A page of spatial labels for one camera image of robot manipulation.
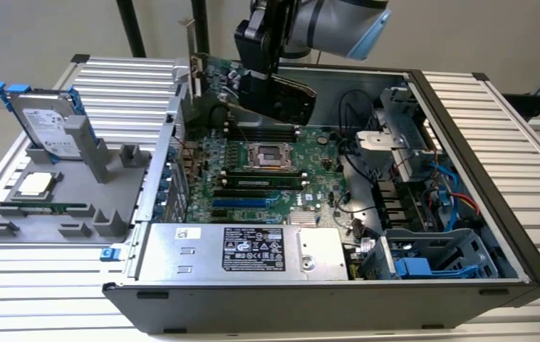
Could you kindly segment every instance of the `cpu socket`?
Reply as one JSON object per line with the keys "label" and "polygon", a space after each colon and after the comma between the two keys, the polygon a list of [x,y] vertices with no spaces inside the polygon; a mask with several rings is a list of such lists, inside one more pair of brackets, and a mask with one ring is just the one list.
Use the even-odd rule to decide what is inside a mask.
{"label": "cpu socket", "polygon": [[247,167],[265,171],[294,170],[289,144],[254,143],[249,145]]}

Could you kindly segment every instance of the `blue pcie slot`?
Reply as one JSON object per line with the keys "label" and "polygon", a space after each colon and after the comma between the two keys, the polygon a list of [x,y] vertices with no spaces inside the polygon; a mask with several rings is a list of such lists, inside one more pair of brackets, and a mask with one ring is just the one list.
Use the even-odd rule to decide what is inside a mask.
{"label": "blue pcie slot", "polygon": [[269,201],[262,198],[214,199],[214,207],[266,208]]}

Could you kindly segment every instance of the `hard disk drive label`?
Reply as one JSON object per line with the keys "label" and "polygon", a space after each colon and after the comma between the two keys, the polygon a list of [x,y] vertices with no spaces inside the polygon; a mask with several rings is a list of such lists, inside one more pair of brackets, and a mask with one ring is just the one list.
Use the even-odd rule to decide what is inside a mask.
{"label": "hard disk drive label", "polygon": [[43,148],[58,157],[81,157],[81,150],[70,134],[65,132],[65,118],[54,110],[23,110],[29,126],[45,145]]}
{"label": "hard disk drive label", "polygon": [[285,271],[282,228],[225,228],[226,271]]}

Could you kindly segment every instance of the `power supply label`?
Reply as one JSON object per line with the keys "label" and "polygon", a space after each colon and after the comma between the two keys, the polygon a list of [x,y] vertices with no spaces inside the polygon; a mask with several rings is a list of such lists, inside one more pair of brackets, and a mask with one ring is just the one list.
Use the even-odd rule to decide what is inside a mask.
{"label": "power supply label", "polygon": [[226,271],[285,271],[283,228],[225,228]]}

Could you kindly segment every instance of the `black pole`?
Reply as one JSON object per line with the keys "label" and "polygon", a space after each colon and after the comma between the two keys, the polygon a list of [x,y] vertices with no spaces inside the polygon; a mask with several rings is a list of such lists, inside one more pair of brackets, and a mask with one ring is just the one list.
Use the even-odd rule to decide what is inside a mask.
{"label": "black pole", "polygon": [[134,57],[146,58],[145,39],[139,31],[138,14],[135,13],[133,0],[117,0],[118,10],[121,11],[122,24],[127,33],[129,45]]}
{"label": "black pole", "polygon": [[194,28],[197,31],[197,50],[210,53],[210,31],[207,25],[207,0],[193,0]]}

